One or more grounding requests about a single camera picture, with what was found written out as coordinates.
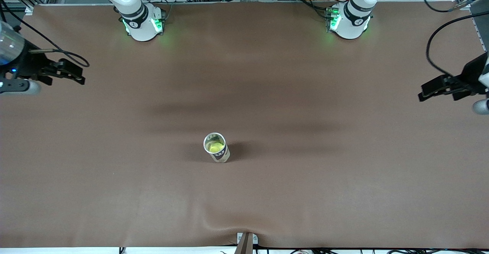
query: clear cup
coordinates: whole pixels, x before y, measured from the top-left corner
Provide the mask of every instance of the clear cup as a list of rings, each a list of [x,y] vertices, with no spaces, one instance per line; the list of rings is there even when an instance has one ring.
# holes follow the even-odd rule
[[[219,133],[210,133],[206,136],[204,150],[211,155],[215,162],[224,163],[230,155],[226,140]]]

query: plastic cup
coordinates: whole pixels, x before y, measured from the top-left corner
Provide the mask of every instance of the plastic cup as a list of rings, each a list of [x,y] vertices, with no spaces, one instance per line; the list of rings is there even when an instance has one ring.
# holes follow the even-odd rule
[[[211,155],[215,162],[224,163],[230,155],[226,140],[219,133],[210,133],[206,136],[204,150]]]

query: cup rim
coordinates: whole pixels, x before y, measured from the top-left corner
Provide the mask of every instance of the cup rim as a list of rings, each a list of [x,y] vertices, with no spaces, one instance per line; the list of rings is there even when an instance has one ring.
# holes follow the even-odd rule
[[[218,135],[219,135],[219,136],[222,138],[222,140],[224,141],[224,147],[223,147],[221,150],[219,150],[219,151],[217,151],[217,152],[215,152],[215,153],[211,153],[211,152],[209,152],[209,150],[206,148],[206,139],[207,139],[207,138],[208,138],[208,137],[209,137],[211,134],[218,134]],[[203,146],[204,146],[204,150],[205,150],[207,153],[212,154],[212,155],[215,155],[215,154],[219,153],[220,151],[222,151],[224,148],[226,148],[226,139],[225,139],[225,138],[222,136],[222,134],[217,133],[217,132],[212,132],[212,133],[209,133],[208,135],[206,135],[206,137],[204,137]]]

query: yellow-green liquid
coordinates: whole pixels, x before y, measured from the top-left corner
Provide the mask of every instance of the yellow-green liquid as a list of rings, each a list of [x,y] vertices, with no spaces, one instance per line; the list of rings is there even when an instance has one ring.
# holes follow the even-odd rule
[[[217,153],[224,148],[224,144],[219,141],[212,141],[207,144],[207,149],[211,153]]]

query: brown table surface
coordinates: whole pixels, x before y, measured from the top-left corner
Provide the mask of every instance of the brown table surface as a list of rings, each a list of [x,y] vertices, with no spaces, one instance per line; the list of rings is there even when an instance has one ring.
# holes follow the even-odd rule
[[[379,3],[348,41],[301,3],[175,5],[164,36],[138,43],[111,6],[38,6],[26,21],[92,66],[84,86],[0,99],[0,246],[252,231],[268,247],[489,248],[482,96],[417,98],[440,75],[428,37],[464,14]],[[471,20],[433,43],[453,73],[482,52]],[[202,148],[214,131],[228,163]]]

